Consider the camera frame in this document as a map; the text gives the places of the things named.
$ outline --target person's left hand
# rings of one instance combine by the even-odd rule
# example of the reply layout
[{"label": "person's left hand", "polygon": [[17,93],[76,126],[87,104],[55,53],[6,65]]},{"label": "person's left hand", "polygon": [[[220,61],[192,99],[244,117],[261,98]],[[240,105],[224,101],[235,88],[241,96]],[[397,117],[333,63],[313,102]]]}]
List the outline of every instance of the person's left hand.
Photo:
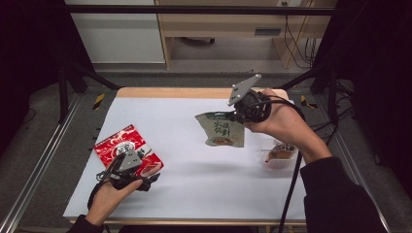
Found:
[{"label": "person's left hand", "polygon": [[93,225],[102,225],[120,202],[136,190],[140,184],[142,181],[137,180],[123,189],[117,190],[110,182],[105,182],[94,195],[93,203],[85,219]]}]

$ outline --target black sleeve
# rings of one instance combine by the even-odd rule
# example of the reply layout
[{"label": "black sleeve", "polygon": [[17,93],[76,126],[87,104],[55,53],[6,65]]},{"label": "black sleeve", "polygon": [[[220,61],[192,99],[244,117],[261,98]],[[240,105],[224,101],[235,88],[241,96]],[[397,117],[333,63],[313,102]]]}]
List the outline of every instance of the black sleeve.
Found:
[{"label": "black sleeve", "polygon": [[369,195],[350,180],[337,157],[312,162],[300,175],[308,232],[387,232]]},{"label": "black sleeve", "polygon": [[103,226],[95,226],[85,219],[85,216],[81,215],[77,218],[76,222],[70,228],[67,233],[102,233]]}]

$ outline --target table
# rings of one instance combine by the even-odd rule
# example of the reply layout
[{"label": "table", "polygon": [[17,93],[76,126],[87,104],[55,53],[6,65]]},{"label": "table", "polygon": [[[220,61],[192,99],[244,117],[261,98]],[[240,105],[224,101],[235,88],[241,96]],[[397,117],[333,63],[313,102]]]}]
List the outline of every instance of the table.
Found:
[{"label": "table", "polygon": [[[209,147],[195,115],[232,111],[229,88],[141,88],[119,90],[96,143],[133,124],[163,160],[149,192],[135,191],[107,219],[118,224],[272,225],[278,224],[292,167],[261,166],[260,138],[246,129],[245,147]],[[286,97],[286,92],[279,92]],[[64,216],[86,214],[88,196],[104,170],[93,151]],[[304,224],[305,190],[298,178],[287,224]]]}]

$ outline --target white tabletop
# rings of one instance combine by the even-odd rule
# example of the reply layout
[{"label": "white tabletop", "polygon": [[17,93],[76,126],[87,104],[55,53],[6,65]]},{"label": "white tabletop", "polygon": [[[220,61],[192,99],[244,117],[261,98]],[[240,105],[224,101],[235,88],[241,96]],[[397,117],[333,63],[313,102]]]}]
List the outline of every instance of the white tabletop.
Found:
[{"label": "white tabletop", "polygon": [[[245,147],[209,147],[194,116],[232,111],[226,99],[117,97],[96,142],[133,124],[164,162],[148,192],[135,191],[108,222],[140,224],[270,224],[281,218],[293,167],[262,166],[259,139],[245,130]],[[104,170],[95,151],[90,155],[64,216],[86,214],[86,203]],[[299,176],[287,219],[304,222],[305,189]]]}]

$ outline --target red package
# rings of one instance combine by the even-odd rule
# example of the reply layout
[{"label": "red package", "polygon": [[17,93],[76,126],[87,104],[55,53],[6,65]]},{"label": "red package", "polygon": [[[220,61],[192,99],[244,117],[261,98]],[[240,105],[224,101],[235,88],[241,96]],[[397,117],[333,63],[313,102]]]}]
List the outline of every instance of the red package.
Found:
[{"label": "red package", "polygon": [[163,162],[157,157],[132,124],[94,145],[93,148],[106,168],[122,150],[129,150],[130,148],[144,154],[142,164],[137,168],[135,173],[137,176],[149,177],[163,167]]}]

